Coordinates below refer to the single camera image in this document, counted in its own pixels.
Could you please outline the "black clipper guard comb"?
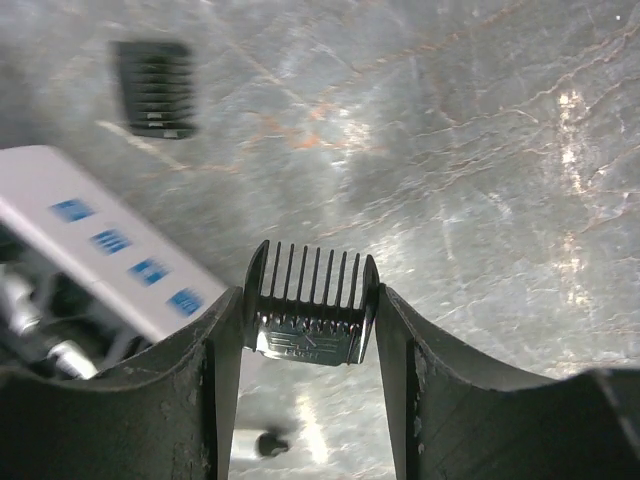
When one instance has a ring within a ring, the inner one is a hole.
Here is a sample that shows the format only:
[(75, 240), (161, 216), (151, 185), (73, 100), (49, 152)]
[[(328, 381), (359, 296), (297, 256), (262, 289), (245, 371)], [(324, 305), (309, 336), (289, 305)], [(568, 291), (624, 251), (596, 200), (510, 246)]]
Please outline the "black clipper guard comb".
[(128, 130), (140, 137), (182, 140), (195, 135), (194, 63), (176, 41), (111, 43)]
[(362, 363), (379, 304), (374, 258), (270, 246), (260, 244), (245, 277), (245, 347), (275, 360)]

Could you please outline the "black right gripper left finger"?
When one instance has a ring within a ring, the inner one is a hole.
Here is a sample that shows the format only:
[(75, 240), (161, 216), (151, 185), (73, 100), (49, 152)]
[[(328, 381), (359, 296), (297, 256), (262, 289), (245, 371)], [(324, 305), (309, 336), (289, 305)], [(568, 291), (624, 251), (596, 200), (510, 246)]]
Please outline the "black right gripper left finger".
[(242, 348), (234, 287), (93, 380), (2, 367), (2, 478), (227, 478)]

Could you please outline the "white clipper kit box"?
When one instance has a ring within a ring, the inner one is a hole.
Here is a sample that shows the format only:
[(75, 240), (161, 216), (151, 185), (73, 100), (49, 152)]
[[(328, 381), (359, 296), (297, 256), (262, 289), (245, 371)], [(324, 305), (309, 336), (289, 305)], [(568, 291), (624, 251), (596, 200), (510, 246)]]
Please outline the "white clipper kit box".
[(59, 149), (1, 153), (1, 265), (99, 372), (200, 317), (224, 283)]

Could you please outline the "silver black hair clipper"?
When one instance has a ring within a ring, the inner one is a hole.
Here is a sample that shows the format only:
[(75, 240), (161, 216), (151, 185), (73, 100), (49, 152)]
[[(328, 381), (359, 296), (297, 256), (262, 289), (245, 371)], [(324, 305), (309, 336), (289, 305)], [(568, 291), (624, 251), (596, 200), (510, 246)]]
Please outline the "silver black hair clipper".
[(99, 370), (70, 339), (52, 333), (31, 300), (33, 287), (8, 264), (1, 265), (1, 344), (29, 369), (47, 378), (88, 380)]

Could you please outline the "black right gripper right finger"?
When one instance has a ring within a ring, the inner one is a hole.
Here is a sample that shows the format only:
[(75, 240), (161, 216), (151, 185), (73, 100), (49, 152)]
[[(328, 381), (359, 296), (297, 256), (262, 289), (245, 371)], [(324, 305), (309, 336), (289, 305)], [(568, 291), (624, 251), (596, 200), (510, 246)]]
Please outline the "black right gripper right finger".
[(639, 373), (563, 380), (499, 361), (383, 287), (377, 345), (400, 479), (635, 479)]

